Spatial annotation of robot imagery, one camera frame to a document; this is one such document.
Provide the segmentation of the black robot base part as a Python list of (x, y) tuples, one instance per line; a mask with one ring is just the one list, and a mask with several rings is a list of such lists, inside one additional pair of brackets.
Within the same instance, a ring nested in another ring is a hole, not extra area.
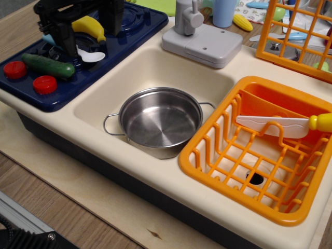
[(55, 231), (34, 233), (13, 226), (1, 216), (1, 248), (78, 248)]

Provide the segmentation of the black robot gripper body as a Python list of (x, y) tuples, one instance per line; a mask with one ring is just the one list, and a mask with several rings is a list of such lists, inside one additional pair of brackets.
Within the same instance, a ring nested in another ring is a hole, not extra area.
[(105, 28), (106, 9), (113, 5), (123, 5), (124, 10), (125, 3), (124, 1), (38, 1), (33, 9), (39, 15), (42, 27), (72, 23), (97, 11), (99, 23)]

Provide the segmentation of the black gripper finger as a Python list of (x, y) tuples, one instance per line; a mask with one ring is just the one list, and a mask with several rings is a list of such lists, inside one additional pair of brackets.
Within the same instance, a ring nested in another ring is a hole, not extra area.
[(59, 23), (53, 31), (53, 39), (70, 57), (77, 57), (76, 40), (71, 23)]
[(106, 33), (117, 36), (121, 30), (123, 18), (123, 5), (113, 5), (106, 9), (105, 29)]

